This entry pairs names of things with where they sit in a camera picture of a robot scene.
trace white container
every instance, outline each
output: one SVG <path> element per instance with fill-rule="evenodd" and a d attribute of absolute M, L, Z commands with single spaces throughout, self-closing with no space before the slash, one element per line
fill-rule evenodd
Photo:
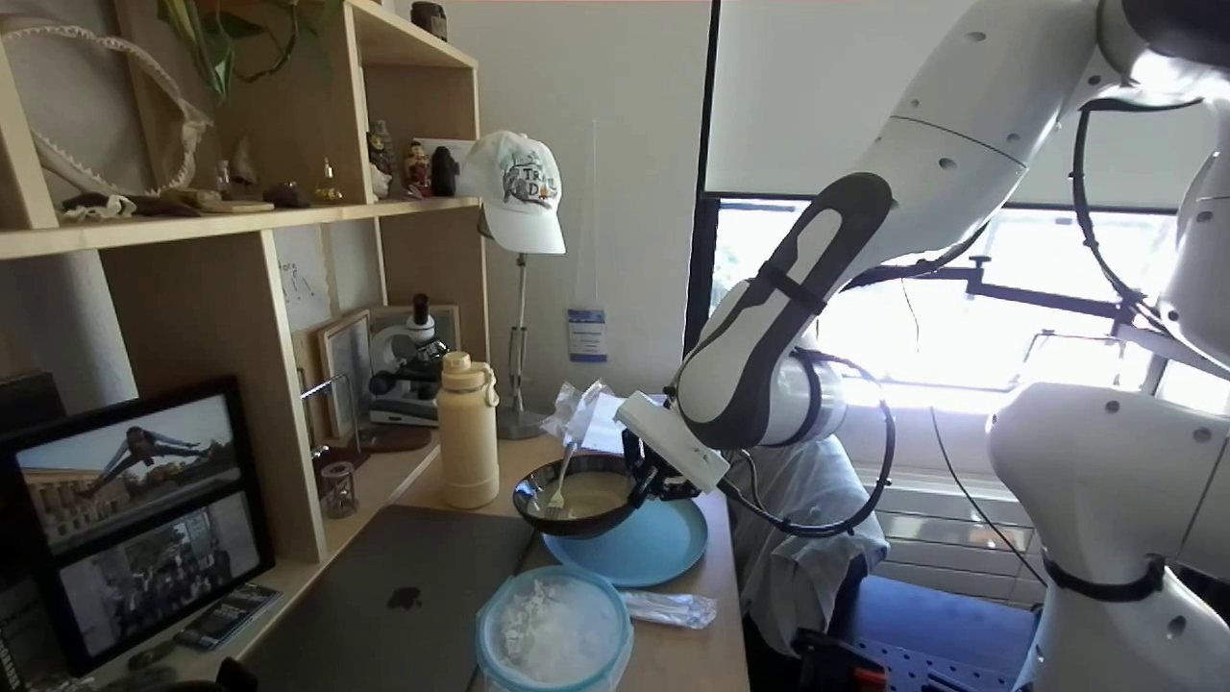
<path fill-rule="evenodd" d="M 475 665 L 491 692 L 615 692 L 629 646 L 623 595 L 563 564 L 505 579 L 475 610 Z"/>
<path fill-rule="evenodd" d="M 440 501 L 447 509 L 482 509 L 501 492 L 497 447 L 497 372 L 469 353 L 451 350 L 440 390 Z"/>

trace plastic lid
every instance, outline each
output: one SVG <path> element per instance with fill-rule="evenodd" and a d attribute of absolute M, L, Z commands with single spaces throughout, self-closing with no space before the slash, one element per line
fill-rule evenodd
<path fill-rule="evenodd" d="M 627 661 L 623 595 L 575 569 L 532 569 L 482 609 L 475 661 L 497 687 L 592 687 Z"/>

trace monitor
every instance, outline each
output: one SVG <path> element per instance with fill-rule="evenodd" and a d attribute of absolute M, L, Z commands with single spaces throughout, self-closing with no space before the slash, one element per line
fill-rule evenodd
<path fill-rule="evenodd" d="M 0 488 L 73 672 L 273 564 L 236 381 L 4 437 Z"/>

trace bowl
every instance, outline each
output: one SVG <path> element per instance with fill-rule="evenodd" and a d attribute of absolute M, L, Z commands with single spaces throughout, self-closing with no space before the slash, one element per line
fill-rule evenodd
<path fill-rule="evenodd" d="M 623 595 L 563 564 L 505 579 L 475 610 L 475 665 L 497 692 L 619 687 L 629 646 Z"/>
<path fill-rule="evenodd" d="M 642 478 L 627 458 L 575 454 L 565 472 L 565 509 L 551 509 L 563 460 L 537 464 L 513 488 L 513 509 L 545 533 L 598 533 L 623 523 L 642 501 Z"/>

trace baseball cap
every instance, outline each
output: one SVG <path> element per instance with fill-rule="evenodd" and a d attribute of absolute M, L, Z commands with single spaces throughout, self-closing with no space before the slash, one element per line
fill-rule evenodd
<path fill-rule="evenodd" d="M 563 169 L 545 142 L 491 131 L 461 156 L 461 195 L 483 204 L 487 233 L 513 253 L 565 253 Z"/>

